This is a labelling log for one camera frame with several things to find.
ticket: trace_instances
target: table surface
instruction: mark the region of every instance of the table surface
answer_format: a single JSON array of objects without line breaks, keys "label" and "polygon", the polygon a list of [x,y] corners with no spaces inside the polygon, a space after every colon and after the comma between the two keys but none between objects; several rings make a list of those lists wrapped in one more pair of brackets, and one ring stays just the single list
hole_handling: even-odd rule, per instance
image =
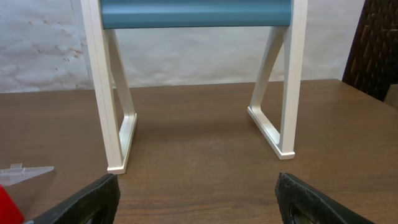
[{"label": "table surface", "polygon": [[[376,223],[396,222],[396,109],[338,80],[303,81],[296,156],[280,161],[247,113],[253,88],[131,89],[138,124],[115,223],[282,223],[274,193],[280,171]],[[262,103],[275,126],[282,89],[270,83]],[[55,166],[6,187],[26,218],[106,173],[93,90],[1,94],[0,128],[0,169]]]}]

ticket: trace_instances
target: blue panel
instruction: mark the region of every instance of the blue panel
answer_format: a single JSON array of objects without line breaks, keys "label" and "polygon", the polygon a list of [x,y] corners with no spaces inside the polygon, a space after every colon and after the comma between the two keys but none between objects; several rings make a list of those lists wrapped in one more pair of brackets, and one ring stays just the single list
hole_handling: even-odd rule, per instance
[{"label": "blue panel", "polygon": [[101,0],[104,29],[289,26],[290,0]]}]

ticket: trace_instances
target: white triangular leg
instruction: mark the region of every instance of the white triangular leg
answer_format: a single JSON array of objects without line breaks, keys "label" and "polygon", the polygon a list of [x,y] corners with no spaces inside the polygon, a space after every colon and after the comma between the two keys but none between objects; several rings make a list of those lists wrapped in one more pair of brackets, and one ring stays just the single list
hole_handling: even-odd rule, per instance
[{"label": "white triangular leg", "polygon": [[[137,116],[124,74],[116,35],[113,30],[106,32],[103,30],[100,2],[81,1],[81,6],[108,172],[123,174],[126,171]],[[120,131],[114,107],[112,74],[124,112]]]},{"label": "white triangular leg", "polygon": [[[262,61],[259,77],[248,112],[279,159],[292,159],[299,105],[300,79],[303,59],[307,0],[292,1],[290,27],[273,27]],[[261,101],[266,91],[272,68],[282,43],[285,43],[284,99],[280,134],[261,111]]]}]

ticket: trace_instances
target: white wall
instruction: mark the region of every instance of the white wall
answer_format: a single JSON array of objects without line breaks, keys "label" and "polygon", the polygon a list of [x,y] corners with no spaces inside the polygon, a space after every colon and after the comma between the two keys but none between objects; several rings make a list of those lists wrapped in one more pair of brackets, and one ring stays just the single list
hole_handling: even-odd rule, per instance
[{"label": "white wall", "polygon": [[[71,2],[0,1],[0,92],[93,87],[80,2]],[[342,78],[363,2],[309,0],[303,79]],[[268,27],[117,31],[130,86],[254,82],[268,32]],[[283,50],[271,80],[283,80],[282,59]]]}]

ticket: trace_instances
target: clear plastic object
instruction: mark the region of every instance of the clear plastic object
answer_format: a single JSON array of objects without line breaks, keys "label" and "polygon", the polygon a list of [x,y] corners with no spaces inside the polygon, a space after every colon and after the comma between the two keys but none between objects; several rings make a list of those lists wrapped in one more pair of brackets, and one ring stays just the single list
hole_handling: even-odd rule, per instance
[{"label": "clear plastic object", "polygon": [[0,185],[10,186],[24,180],[36,177],[46,172],[50,172],[54,166],[50,167],[22,167],[22,164],[11,164],[10,169],[0,170]]}]

